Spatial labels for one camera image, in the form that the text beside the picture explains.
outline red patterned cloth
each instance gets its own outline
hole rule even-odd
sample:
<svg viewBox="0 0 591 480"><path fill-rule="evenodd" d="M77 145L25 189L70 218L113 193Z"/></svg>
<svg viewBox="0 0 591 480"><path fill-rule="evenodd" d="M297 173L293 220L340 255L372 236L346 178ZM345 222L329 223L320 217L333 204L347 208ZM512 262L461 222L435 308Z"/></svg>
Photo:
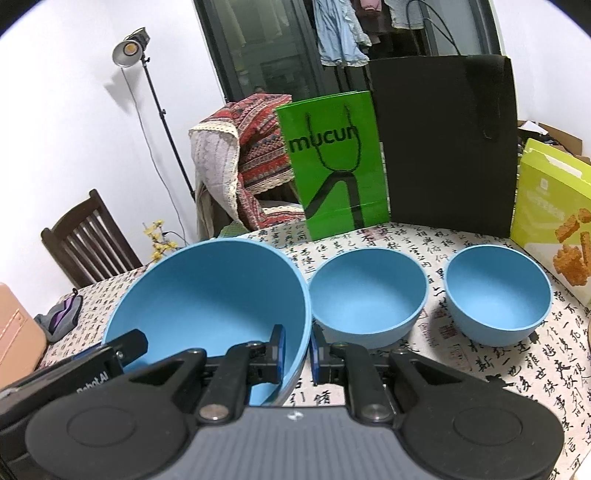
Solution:
<svg viewBox="0 0 591 480"><path fill-rule="evenodd" d="M227 103L201 122L229 122L238 130L238 216L251 231L304 219L303 211L296 212L293 207L263 210L255 198L256 194L294 177L275 114L276 107L289 102L291 95L255 93L239 102Z"/></svg>
<svg viewBox="0 0 591 480"><path fill-rule="evenodd" d="M231 122L238 129L244 188L256 195L293 180L285 153L275 108L291 102L291 95L255 93L239 102L227 103L204 122Z"/></svg>

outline yellow flowers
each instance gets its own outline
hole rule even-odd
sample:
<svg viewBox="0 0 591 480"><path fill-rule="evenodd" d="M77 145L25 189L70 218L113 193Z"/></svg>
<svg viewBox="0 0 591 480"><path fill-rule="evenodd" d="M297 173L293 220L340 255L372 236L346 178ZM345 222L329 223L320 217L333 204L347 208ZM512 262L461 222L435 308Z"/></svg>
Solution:
<svg viewBox="0 0 591 480"><path fill-rule="evenodd" d="M162 253L160 253L160 252L154 252L152 254L152 257L151 258L152 258L152 261L153 262L157 262L159 260L162 260L164 258L164 255Z"/></svg>
<svg viewBox="0 0 591 480"><path fill-rule="evenodd" d="M144 234L152 240L154 252L152 253L151 259L153 262L162 260L166 252L174 252L175 250L178 250L177 242L166 240L162 230L163 225L164 220L156 220L149 227L144 225Z"/></svg>

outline lamp head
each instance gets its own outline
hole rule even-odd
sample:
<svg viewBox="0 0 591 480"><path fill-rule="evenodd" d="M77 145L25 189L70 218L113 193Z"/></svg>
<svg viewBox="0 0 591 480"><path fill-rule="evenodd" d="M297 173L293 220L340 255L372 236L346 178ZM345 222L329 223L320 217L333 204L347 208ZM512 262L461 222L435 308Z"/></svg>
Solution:
<svg viewBox="0 0 591 480"><path fill-rule="evenodd" d="M119 67L135 65L144 54L149 41L150 36L145 28L136 30L113 49L113 62Z"/></svg>

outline chair backrest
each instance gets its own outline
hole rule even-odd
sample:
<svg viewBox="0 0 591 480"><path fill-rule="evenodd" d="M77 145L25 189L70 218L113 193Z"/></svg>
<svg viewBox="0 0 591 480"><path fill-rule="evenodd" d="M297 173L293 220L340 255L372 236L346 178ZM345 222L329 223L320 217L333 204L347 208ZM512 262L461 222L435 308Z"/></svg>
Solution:
<svg viewBox="0 0 591 480"><path fill-rule="evenodd" d="M41 232L43 245L78 288L142 266L99 192L89 196Z"/></svg>

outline table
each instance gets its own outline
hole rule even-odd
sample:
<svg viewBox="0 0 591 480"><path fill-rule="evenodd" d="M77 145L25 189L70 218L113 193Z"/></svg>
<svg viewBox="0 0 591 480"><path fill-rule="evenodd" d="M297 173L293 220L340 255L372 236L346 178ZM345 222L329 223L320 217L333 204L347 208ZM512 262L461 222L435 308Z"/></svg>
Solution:
<svg viewBox="0 0 591 480"><path fill-rule="evenodd" d="M591 312L588 308L548 274L554 295L551 313L536 329L536 335L504 348L472 342L456 329L448 314L442 277L450 256L476 244L521 250L511 240L400 223L385 223L319 241L310 241L302 222L278 225L244 237L282 250L306 280L325 260L356 248L384 247L412 256L428 275L430 294L411 333L395 346L419 352L483 380L504 381L507 389L548 407L561 420L565 434L564 449L550 476L552 480L569 479L591 450L591 355L587 342ZM81 289L85 300L78 326L49 347L42 365L50 365L100 342L113 308L145 270L142 267ZM323 406L344 402L341 387L312 384L306 361L285 405Z"/></svg>

